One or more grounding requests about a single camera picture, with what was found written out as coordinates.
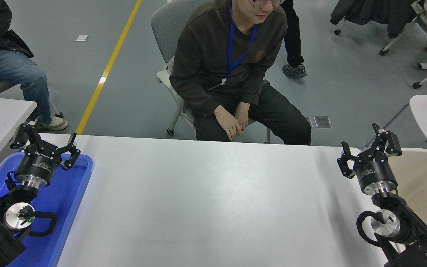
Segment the lanyard person's left hand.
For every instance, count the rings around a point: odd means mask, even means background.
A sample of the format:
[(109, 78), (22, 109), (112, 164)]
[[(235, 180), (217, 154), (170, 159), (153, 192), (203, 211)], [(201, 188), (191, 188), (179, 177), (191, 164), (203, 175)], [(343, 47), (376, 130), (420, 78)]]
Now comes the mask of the lanyard person's left hand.
[(241, 136), (242, 131), (249, 125), (249, 108), (250, 103), (240, 102), (235, 111), (235, 118), (239, 123), (238, 135)]

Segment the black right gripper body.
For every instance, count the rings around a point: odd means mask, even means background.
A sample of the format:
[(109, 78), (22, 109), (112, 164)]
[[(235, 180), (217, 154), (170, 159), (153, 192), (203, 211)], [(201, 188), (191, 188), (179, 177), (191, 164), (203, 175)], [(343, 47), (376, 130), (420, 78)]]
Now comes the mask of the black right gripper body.
[(366, 195), (391, 192), (398, 187), (387, 156), (358, 159), (354, 163), (354, 171), (356, 172), (361, 192)]

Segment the lanyard person's right hand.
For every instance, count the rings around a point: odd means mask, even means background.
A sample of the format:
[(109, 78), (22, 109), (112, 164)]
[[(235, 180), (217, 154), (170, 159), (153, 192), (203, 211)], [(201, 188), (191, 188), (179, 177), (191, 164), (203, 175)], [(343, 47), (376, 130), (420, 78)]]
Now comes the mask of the lanyard person's right hand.
[(222, 129), (226, 132), (229, 141), (233, 141), (235, 136), (241, 136), (242, 127), (238, 120), (229, 113), (223, 106), (219, 105), (213, 112), (215, 118)]

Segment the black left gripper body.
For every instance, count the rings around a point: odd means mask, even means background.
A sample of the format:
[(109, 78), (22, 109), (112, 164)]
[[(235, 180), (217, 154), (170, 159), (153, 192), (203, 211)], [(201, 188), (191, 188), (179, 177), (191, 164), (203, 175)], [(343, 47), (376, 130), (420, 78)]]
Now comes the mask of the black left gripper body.
[(39, 185), (49, 185), (54, 177), (58, 164), (61, 163), (61, 155), (56, 154), (57, 146), (28, 145), (25, 155), (15, 171), (14, 178), (22, 183), (33, 182)]

